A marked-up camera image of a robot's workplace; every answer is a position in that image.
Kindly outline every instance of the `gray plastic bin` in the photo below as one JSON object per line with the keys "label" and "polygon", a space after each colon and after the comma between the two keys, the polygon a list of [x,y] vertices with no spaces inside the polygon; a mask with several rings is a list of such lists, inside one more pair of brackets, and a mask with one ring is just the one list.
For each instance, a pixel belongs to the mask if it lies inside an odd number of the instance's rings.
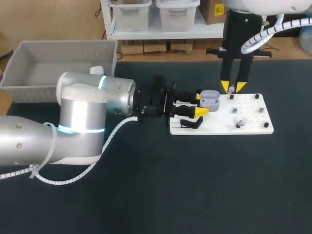
{"label": "gray plastic bin", "polygon": [[0,88],[19,102],[57,102],[56,85],[64,72],[89,73],[102,66],[114,76],[116,40],[23,41],[4,71]]}

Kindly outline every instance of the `dark tabletop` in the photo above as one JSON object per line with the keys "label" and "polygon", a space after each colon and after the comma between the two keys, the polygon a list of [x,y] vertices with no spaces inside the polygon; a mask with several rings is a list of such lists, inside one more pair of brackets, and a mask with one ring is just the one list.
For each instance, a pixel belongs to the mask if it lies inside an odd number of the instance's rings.
{"label": "dark tabletop", "polygon": [[[138,85],[161,74],[190,91],[221,91],[219,73],[218,62],[116,69]],[[312,61],[255,62],[242,93],[263,94],[272,135],[173,136],[161,118],[129,123],[79,182],[0,181],[0,234],[312,233]],[[13,104],[9,114],[58,124],[59,107]],[[106,137],[119,121],[107,119]],[[40,173],[58,180],[84,169],[48,165]]]}

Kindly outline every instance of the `cardboard box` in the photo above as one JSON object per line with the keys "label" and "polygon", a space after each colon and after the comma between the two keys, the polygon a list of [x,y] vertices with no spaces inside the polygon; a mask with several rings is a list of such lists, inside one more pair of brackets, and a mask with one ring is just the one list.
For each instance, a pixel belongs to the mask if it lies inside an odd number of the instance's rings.
{"label": "cardboard box", "polygon": [[144,41],[144,52],[166,52],[167,43],[166,40],[145,40]]}
{"label": "cardboard box", "polygon": [[207,24],[224,23],[226,19],[223,0],[200,0],[199,9]]}
{"label": "cardboard box", "polygon": [[189,52],[193,49],[193,40],[175,39],[171,40],[170,50]]}
{"label": "cardboard box", "polygon": [[140,55],[143,54],[142,40],[123,40],[120,46],[123,55]]}

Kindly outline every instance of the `metal shelf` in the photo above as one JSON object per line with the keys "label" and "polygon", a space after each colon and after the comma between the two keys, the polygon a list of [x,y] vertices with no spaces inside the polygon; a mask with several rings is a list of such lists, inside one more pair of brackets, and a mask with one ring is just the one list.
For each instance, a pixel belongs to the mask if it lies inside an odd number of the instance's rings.
{"label": "metal shelf", "polygon": [[197,9],[195,14],[195,24],[189,32],[162,32],[160,23],[159,9],[152,5],[150,7],[150,25],[146,32],[125,32],[118,29],[115,20],[111,20],[109,0],[101,0],[104,23],[107,39],[136,40],[136,39],[204,39],[222,38],[223,23],[207,25],[200,11]]}

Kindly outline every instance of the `mounting plate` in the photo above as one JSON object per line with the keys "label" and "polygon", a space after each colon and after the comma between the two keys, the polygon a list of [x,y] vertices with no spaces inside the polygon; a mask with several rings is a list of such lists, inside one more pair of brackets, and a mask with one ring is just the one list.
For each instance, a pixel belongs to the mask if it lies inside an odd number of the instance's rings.
{"label": "mounting plate", "polygon": [[[170,119],[170,133],[172,135],[260,135],[272,134],[274,131],[271,119],[265,105],[263,96],[257,94],[233,94],[220,95],[220,108],[216,112],[209,112],[204,116],[204,121],[198,129],[190,129],[182,127],[181,119],[196,122],[197,119],[188,117],[175,116]],[[188,105],[194,106],[186,102],[176,102],[176,106]],[[240,128],[236,124],[242,120],[245,126]]]}

